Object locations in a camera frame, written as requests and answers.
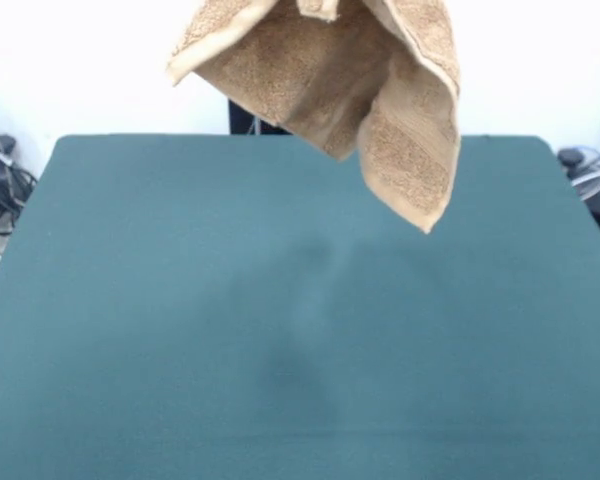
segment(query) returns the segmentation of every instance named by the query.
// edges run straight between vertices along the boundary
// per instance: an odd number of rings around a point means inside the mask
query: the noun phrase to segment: table
[[[291,137],[69,137],[0,266],[0,480],[600,480],[600,232],[464,139],[430,236]]]

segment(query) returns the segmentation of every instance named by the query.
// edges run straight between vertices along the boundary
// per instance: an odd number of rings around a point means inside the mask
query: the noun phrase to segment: tan towel
[[[459,74],[442,0],[206,0],[168,66],[337,159],[429,232],[449,203]]]

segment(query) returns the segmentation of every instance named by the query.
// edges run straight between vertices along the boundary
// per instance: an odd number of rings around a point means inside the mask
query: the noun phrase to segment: hanging towel
[[[424,232],[451,197],[459,72],[442,0],[206,0],[168,64],[336,159]]]

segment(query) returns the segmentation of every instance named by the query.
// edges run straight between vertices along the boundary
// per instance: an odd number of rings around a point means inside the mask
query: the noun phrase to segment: green tablecloth
[[[0,480],[600,480],[600,233],[467,138],[429,236],[288,137],[59,142],[0,267]]]

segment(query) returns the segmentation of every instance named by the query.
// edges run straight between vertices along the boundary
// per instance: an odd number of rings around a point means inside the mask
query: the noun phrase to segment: green fabric surface
[[[0,266],[0,480],[600,480],[600,233],[466,138],[430,236],[289,137],[62,139]]]

